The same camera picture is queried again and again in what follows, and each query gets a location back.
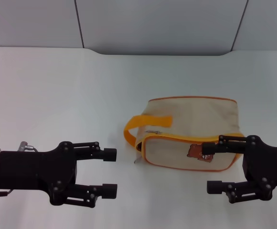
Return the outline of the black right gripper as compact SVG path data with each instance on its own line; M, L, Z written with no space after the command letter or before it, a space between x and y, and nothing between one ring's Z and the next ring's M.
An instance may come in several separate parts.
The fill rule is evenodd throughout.
M248 181L207 181L208 194L224 192L230 203L272 198L272 192L277 187L277 147L267 145L256 135L220 135L217 143L202 143L202 155L216 153L244 153L243 170Z

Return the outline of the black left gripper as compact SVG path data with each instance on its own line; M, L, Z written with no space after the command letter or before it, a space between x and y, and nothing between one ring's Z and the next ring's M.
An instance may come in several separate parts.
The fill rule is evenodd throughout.
M0 153L0 189L41 190L50 203L66 203L68 185L75 183L76 160L100 159L116 162L115 148L100 148L99 142L61 142L47 152L2 151Z

